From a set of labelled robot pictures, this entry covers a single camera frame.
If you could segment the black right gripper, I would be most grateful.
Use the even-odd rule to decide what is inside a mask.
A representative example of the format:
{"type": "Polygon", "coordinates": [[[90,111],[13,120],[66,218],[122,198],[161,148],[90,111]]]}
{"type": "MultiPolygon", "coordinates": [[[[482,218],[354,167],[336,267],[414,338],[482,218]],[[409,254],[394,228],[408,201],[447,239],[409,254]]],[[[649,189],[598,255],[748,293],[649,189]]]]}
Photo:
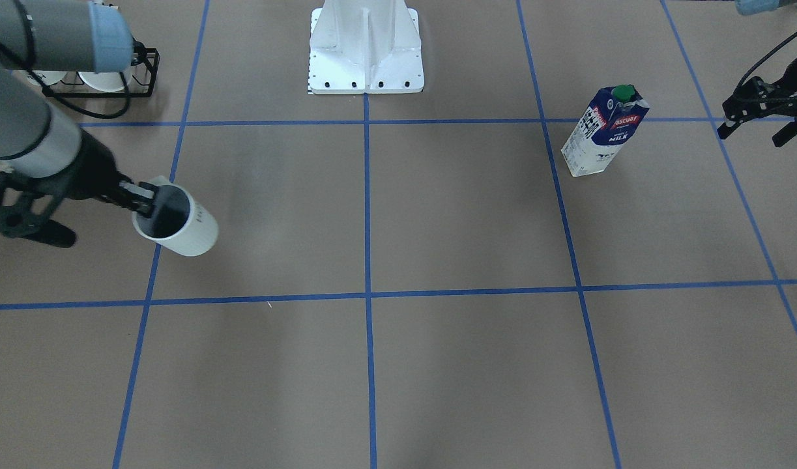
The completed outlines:
{"type": "Polygon", "coordinates": [[[144,218],[156,213],[160,185],[134,184],[117,169],[114,154],[91,134],[80,134],[74,160],[61,172],[46,178],[46,189],[53,196],[97,199],[127,208],[144,218]]]}

